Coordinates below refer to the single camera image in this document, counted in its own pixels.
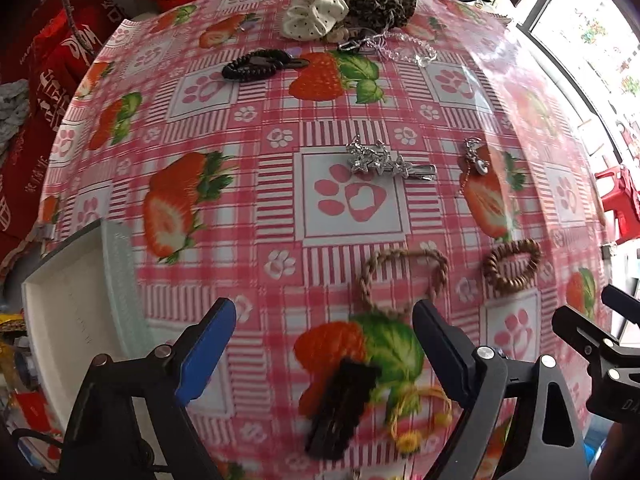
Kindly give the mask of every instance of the hair clip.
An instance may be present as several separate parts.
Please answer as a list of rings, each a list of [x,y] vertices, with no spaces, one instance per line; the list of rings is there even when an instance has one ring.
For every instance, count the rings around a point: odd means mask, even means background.
[[[360,423],[382,370],[344,358],[328,383],[306,441],[306,453],[318,460],[341,460]]]
[[[351,173],[375,171],[382,175],[385,171],[390,171],[393,175],[401,175],[402,178],[421,180],[433,180],[436,176],[436,167],[433,164],[412,164],[405,161],[400,153],[396,160],[391,160],[391,152],[381,140],[377,140],[374,146],[363,146],[360,136],[356,136],[346,148],[347,153],[355,155],[350,160]]]

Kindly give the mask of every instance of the wooden bead bracelet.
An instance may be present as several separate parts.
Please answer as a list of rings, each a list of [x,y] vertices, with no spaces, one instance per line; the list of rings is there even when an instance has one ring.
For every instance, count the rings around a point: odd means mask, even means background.
[[[392,310],[391,308],[381,308],[373,301],[373,299],[371,298],[373,273],[376,272],[378,266],[382,266],[388,260],[399,260],[400,258],[418,258],[424,256],[435,260],[438,264],[433,269],[431,279],[432,283],[430,288],[427,290],[428,297],[431,301],[434,301],[436,296],[442,290],[442,287],[447,283],[447,276],[449,274],[449,261],[447,260],[446,256],[443,256],[440,251],[431,249],[414,251],[410,251],[408,249],[389,249],[386,251],[373,253],[362,266],[362,275],[358,282],[360,284],[360,290],[362,292],[362,299],[365,304],[371,310],[377,310],[387,315],[395,314],[396,316],[402,317],[407,314],[412,307],[411,305],[403,311],[397,311]]]
[[[531,259],[524,272],[515,278],[507,278],[498,272],[498,262],[515,254],[529,253]],[[484,260],[483,273],[495,290],[503,294],[513,294],[529,285],[538,271],[542,252],[537,241],[530,238],[514,240],[496,247]]]

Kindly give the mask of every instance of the strawberry print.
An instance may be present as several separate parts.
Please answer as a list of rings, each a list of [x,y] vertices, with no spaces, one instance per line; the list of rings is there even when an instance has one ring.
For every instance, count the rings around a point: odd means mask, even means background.
[[[258,20],[260,20],[258,15],[252,12],[249,14],[235,14],[207,27],[200,35],[198,45],[200,48],[219,46],[235,36],[238,30],[244,30],[246,27],[258,22]]]
[[[444,35],[446,26],[435,17],[424,14],[414,14],[402,28],[407,34],[426,41],[439,40]]]
[[[86,97],[94,91],[100,79],[106,77],[113,71],[113,61],[94,61],[89,70],[84,74],[84,78],[76,89],[75,97]]]
[[[60,216],[60,197],[55,195],[47,196],[40,202],[40,218],[42,224],[55,224]]]
[[[488,160],[489,173],[482,176],[475,172],[466,175],[464,157],[458,159],[460,187],[472,217],[481,231],[494,239],[510,240],[516,228],[519,211],[514,202],[508,201],[512,192],[523,189],[524,173],[516,168],[516,159],[508,152],[500,152],[486,144],[478,148],[478,156]]]
[[[414,381],[424,364],[424,352],[411,327],[380,313],[316,326],[296,339],[293,353],[311,376],[309,387],[298,401],[298,413],[307,418],[316,413],[327,381],[345,357],[380,367],[382,375],[372,393],[372,402],[379,402],[382,392],[389,390],[387,415],[406,389],[415,390]],[[415,394],[405,401],[400,415],[409,416],[419,409],[420,399]]]
[[[369,104],[384,98],[376,80],[378,66],[359,54],[343,52],[307,52],[301,54],[309,62],[298,69],[299,75],[289,85],[289,95],[301,101],[333,101],[351,89],[357,104]]]
[[[117,144],[127,137],[131,118],[141,102],[142,94],[132,92],[107,106],[98,118],[98,128],[89,140],[89,150],[99,150],[109,139],[111,144]]]
[[[303,333],[293,352],[306,371],[326,375],[337,369],[343,357],[364,361],[364,335],[357,323],[325,323]]]
[[[231,176],[223,173],[232,167],[229,159],[220,152],[187,153],[154,174],[149,189],[183,194],[190,205],[215,200],[232,181]]]
[[[158,18],[156,24],[149,30],[149,32],[161,32],[173,25],[180,25],[189,21],[189,18],[193,14],[193,11],[198,7],[195,5],[187,5],[172,9],[169,12],[164,13]]]
[[[148,192],[142,216],[149,250],[169,264],[178,261],[181,250],[193,247],[190,235],[201,227],[188,200],[172,192]]]
[[[204,226],[193,206],[220,198],[231,184],[230,158],[221,152],[186,153],[151,176],[143,220],[146,246],[159,262],[174,264],[182,250],[195,245],[191,234]]]
[[[594,305],[598,295],[593,273],[584,267],[576,270],[566,285],[566,304],[594,320]]]
[[[222,480],[258,480],[249,474],[238,462],[224,462],[217,458],[213,459],[216,467],[222,476]]]

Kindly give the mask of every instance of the pendant keychain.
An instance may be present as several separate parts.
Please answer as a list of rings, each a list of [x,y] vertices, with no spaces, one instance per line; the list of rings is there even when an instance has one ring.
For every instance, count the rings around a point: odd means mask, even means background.
[[[460,195],[465,192],[466,183],[469,180],[471,171],[475,171],[480,176],[487,176],[489,174],[489,168],[491,163],[488,160],[480,158],[478,155],[478,147],[482,144],[482,140],[477,137],[469,137],[465,139],[465,161],[466,161],[466,174],[462,184],[460,184]]]
[[[402,44],[413,43],[421,47],[426,54],[416,52],[409,56],[403,53],[403,46],[393,50],[387,47],[386,40],[398,40]],[[438,53],[428,41],[419,40],[405,32],[389,32],[388,30],[381,34],[370,34],[369,29],[362,29],[356,38],[339,44],[338,51],[352,54],[377,52],[383,59],[395,62],[403,61],[420,67],[427,66],[438,57]]]

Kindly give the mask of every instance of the silver star hair clip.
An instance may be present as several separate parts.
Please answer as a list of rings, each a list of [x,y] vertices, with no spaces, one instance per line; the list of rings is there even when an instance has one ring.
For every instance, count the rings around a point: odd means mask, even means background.
[[[402,175],[402,178],[420,180],[433,180],[436,176],[436,167],[433,164],[412,164],[406,162],[400,153],[396,160],[391,160],[391,152],[381,140],[377,140],[374,146],[363,146],[360,137],[356,136],[347,144],[347,153],[355,155],[350,159],[351,173],[375,171],[382,175],[385,171],[390,171],[393,175]]]

